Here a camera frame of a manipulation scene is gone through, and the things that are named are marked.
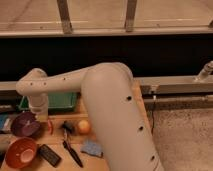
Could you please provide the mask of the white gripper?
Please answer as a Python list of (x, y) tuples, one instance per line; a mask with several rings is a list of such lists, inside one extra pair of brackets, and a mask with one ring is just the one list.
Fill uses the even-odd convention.
[(37, 115), (45, 115), (48, 113), (49, 100), (46, 94), (28, 97), (29, 109)]

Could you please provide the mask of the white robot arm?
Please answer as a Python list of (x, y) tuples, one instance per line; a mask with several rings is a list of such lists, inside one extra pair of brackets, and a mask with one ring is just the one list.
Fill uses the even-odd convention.
[(110, 171), (165, 171), (132, 85), (128, 66), (113, 62), (55, 76), (35, 68), (16, 83), (16, 91), (36, 114), (48, 112), (49, 92), (79, 92)]

